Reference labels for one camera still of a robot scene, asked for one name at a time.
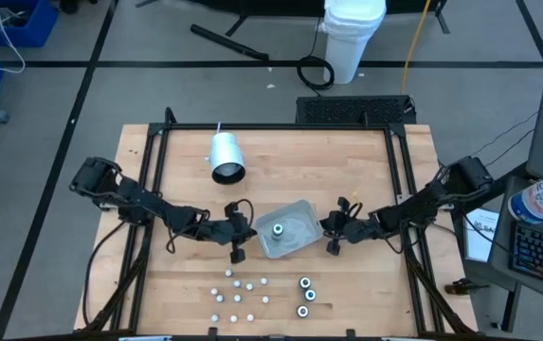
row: wooden tabletop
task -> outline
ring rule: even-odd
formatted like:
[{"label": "wooden tabletop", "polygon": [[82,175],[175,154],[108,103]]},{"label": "wooden tabletop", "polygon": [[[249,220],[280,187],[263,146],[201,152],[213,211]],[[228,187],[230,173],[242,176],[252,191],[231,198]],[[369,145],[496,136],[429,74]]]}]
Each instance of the wooden tabletop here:
[{"label": "wooden tabletop", "polygon": [[[124,126],[116,161],[124,174],[138,177],[146,140],[147,126]],[[213,131],[171,131],[166,153],[161,191],[174,205],[207,208],[211,219],[224,219],[223,207],[242,198],[255,209],[254,219],[278,207],[309,201],[319,219],[337,209],[336,200],[345,196],[364,204],[360,213],[394,204],[387,150],[382,132],[373,131],[233,131],[244,154],[246,176],[240,183],[221,186],[210,178],[209,144]],[[418,188],[435,174],[437,155],[428,126],[407,126],[407,142]],[[406,181],[397,140],[394,140],[401,184]],[[154,164],[148,186],[151,185]],[[447,213],[438,223],[452,228]],[[118,224],[114,211],[101,214],[97,242]],[[99,251],[92,267],[89,290],[89,316],[92,318],[117,287],[127,228],[110,239]],[[464,277],[462,261],[454,235],[438,228],[426,231],[429,253],[440,291],[453,280]],[[246,244],[246,261],[233,267],[234,277],[226,278],[230,246],[193,242],[178,238],[176,253],[165,250],[167,227],[155,220],[154,236],[138,332],[144,334],[205,334],[208,327],[219,334],[344,335],[355,329],[357,335],[416,335],[404,257],[394,254],[383,241],[342,243],[340,255],[325,251],[322,238],[278,260],[268,259],[255,237]],[[390,240],[399,248],[399,237]],[[307,304],[309,317],[297,317],[296,308],[304,304],[298,280],[307,276],[317,291],[317,299]],[[261,277],[269,282],[263,286]],[[252,282],[254,290],[233,288],[233,280]],[[210,294],[217,288],[225,296],[217,303]],[[233,302],[234,295],[243,300]],[[269,296],[267,304],[262,297]],[[474,330],[476,320],[468,296],[449,296],[448,303]],[[422,295],[425,323],[433,330],[428,297]],[[132,293],[126,296],[122,325]],[[213,314],[220,321],[212,323]],[[237,323],[229,322],[236,314]],[[255,321],[246,321],[254,314]],[[78,314],[76,328],[82,327]]]}]

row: black metal frame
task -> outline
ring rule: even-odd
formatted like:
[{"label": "black metal frame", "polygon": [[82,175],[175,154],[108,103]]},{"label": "black metal frame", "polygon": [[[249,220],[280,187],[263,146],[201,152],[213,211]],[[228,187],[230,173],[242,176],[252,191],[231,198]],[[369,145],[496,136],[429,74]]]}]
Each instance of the black metal frame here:
[{"label": "black metal frame", "polygon": [[[170,135],[171,130],[215,130],[216,124],[191,124],[191,123],[183,123],[178,124],[176,123],[176,119],[174,118],[172,111],[170,109],[166,110],[166,121],[164,123],[150,123],[149,129],[147,132],[147,140],[145,143],[145,151],[143,154],[142,164],[140,168],[140,175],[139,175],[139,183],[145,184],[145,181],[147,179],[147,175],[149,172],[149,167],[152,164],[152,153],[153,153],[153,145],[154,140],[158,135],[161,136],[161,141],[159,145],[159,150],[157,153],[157,160],[155,163],[155,171],[154,171],[154,182],[152,184],[152,191],[159,191],[160,184],[161,184],[161,177],[164,170],[164,160],[166,159],[165,154],[167,150],[168,145],[168,139]],[[388,153],[388,160],[389,160],[389,172],[391,175],[391,183],[393,187],[393,193],[394,196],[397,197],[398,194],[402,193],[401,185],[400,185],[400,178],[398,174],[398,168],[397,168],[397,161],[395,157],[395,150],[393,147],[393,135],[396,135],[398,137],[399,143],[400,143],[400,150],[402,153],[402,157],[404,159],[404,167],[406,170],[406,180],[407,180],[407,190],[409,193],[413,194],[416,192],[416,185],[414,181],[414,173],[409,157],[409,150],[407,147],[407,137],[406,137],[406,130],[404,128],[403,124],[390,124],[390,125],[353,125],[353,124],[292,124],[292,123],[286,123],[286,124],[250,124],[250,123],[227,123],[224,125],[224,129],[226,130],[357,130],[357,131],[381,131],[385,135],[385,142],[387,145],[387,153]],[[117,296],[120,296],[120,300],[117,300],[117,303],[115,304],[115,307],[112,306],[112,311],[104,317],[103,320],[98,321],[98,325],[95,328],[89,328],[88,330],[84,331],[76,331],[73,334],[66,334],[66,335],[48,335],[48,336],[38,336],[38,337],[30,337],[30,338],[22,338],[20,340],[23,341],[36,341],[36,340],[117,340],[119,336],[137,336],[136,330],[137,330],[137,323],[138,323],[138,317],[140,313],[141,308],[141,302],[142,302],[142,294],[144,290],[144,281],[147,273],[147,263],[148,263],[148,257],[150,252],[150,246],[151,246],[151,238],[153,235],[153,226],[154,223],[151,221],[150,224],[147,224],[144,226],[144,233],[142,238],[142,244],[141,249],[139,251],[139,255],[141,253],[144,253],[145,259],[142,263],[140,263],[138,266],[138,274],[136,277],[136,284],[135,284],[135,291],[134,291],[134,298],[133,298],[133,304],[132,308],[130,310],[130,317],[129,317],[129,326],[127,330],[120,330],[120,320],[122,316],[122,306],[124,303],[124,296],[125,291],[119,293],[116,291],[112,297],[117,298]],[[124,257],[123,262],[121,264],[121,273],[119,280],[123,281],[127,279],[129,276],[128,274],[133,273],[135,271],[135,264],[131,265],[131,259],[134,255],[135,251],[135,244],[136,244],[136,232],[140,227],[138,226],[130,226],[130,230],[128,233],[128,237],[126,240],[126,249],[124,251]],[[418,242],[420,245],[420,253],[421,258],[423,260],[423,266],[425,269],[426,274],[428,275],[428,278],[432,282],[433,285],[435,285],[435,281],[433,279],[433,272],[431,268],[431,259],[428,253],[428,246],[426,243],[425,233],[423,231],[419,231],[418,238],[421,238],[421,241]],[[413,254],[413,250],[411,247],[411,240],[409,238],[408,233],[402,234],[402,244],[404,246],[405,252],[410,252],[410,256],[415,257]],[[455,333],[445,333],[443,329],[443,318],[440,313],[440,310],[436,306],[436,304],[433,302],[433,299],[430,299],[431,303],[431,311],[432,311],[432,317],[433,317],[433,324],[434,324],[434,331],[430,332],[426,329],[425,326],[425,316],[423,312],[423,304],[421,301],[421,293],[419,290],[419,280],[417,279],[417,276],[414,274],[414,272],[408,268],[408,281],[409,281],[409,288],[410,288],[410,295],[412,299],[412,308],[413,308],[413,314],[414,319],[416,323],[416,329],[417,333],[421,337],[433,337],[434,339],[442,339],[442,340],[458,340],[461,339],[461,335],[455,334]],[[107,320],[111,320],[110,323],[110,330],[109,331],[102,331],[102,327],[105,325]],[[361,336],[355,336],[354,330],[346,330],[347,340],[378,340],[380,338],[377,337],[361,337]],[[252,340],[266,340],[270,339],[270,336],[219,336],[217,335],[217,329],[216,328],[210,328],[208,330],[208,335],[173,335],[172,340],[178,340],[178,339],[189,339],[189,340],[236,340],[236,339],[252,339]],[[337,337],[314,337],[315,339],[324,339],[324,340],[345,340],[345,336],[337,336]],[[290,340],[310,340],[312,337],[289,337]],[[465,339],[472,340],[472,339],[483,339],[483,340],[502,340],[501,338],[492,338],[492,337],[485,337],[485,336],[478,336],[478,335],[472,335],[467,334]]]}]

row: computer keyboard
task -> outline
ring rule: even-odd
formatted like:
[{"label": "computer keyboard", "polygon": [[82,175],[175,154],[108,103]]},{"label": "computer keyboard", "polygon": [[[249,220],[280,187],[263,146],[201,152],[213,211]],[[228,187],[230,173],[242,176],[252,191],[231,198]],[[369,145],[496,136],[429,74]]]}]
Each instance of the computer keyboard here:
[{"label": "computer keyboard", "polygon": [[510,267],[543,279],[543,233],[532,230],[525,224],[516,224],[514,230],[511,251],[516,256],[510,258]]}]

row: white wire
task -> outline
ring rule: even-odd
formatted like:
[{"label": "white wire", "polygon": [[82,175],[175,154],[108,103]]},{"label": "white wire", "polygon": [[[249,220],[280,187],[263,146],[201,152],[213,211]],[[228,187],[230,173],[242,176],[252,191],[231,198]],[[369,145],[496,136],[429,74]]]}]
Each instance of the white wire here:
[{"label": "white wire", "polygon": [[6,40],[6,44],[8,44],[8,46],[12,49],[12,51],[14,51],[16,56],[18,56],[18,59],[21,60],[22,66],[21,66],[20,70],[10,70],[10,69],[7,69],[7,68],[0,67],[0,71],[9,72],[9,73],[13,73],[13,74],[22,73],[23,71],[25,71],[25,66],[26,66],[25,60],[23,59],[23,56],[21,56],[21,54],[18,53],[18,50],[16,49],[16,47],[14,47],[14,44],[8,38],[8,34],[6,34],[6,30],[4,29],[4,24],[3,23],[4,23],[4,21],[2,20],[2,15],[0,13],[0,31],[2,32],[2,35],[4,36],[4,39]]}]

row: yellow cable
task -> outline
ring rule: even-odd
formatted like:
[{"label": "yellow cable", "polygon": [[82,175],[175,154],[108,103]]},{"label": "yellow cable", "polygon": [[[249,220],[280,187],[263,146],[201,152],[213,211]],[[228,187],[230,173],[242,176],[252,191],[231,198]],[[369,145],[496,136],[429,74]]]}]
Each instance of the yellow cable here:
[{"label": "yellow cable", "polygon": [[421,33],[421,28],[423,27],[423,23],[425,22],[426,12],[429,10],[430,4],[431,0],[426,0],[425,8],[423,9],[423,15],[421,16],[421,21],[419,22],[419,26],[416,28],[414,39],[412,40],[412,44],[410,45],[410,51],[407,54],[406,64],[404,65],[404,76],[402,77],[402,90],[400,91],[400,95],[404,95],[404,90],[406,90],[407,66],[410,64],[410,60],[412,59],[412,55],[414,54],[414,47],[416,47],[416,42],[419,40],[419,34]]}]

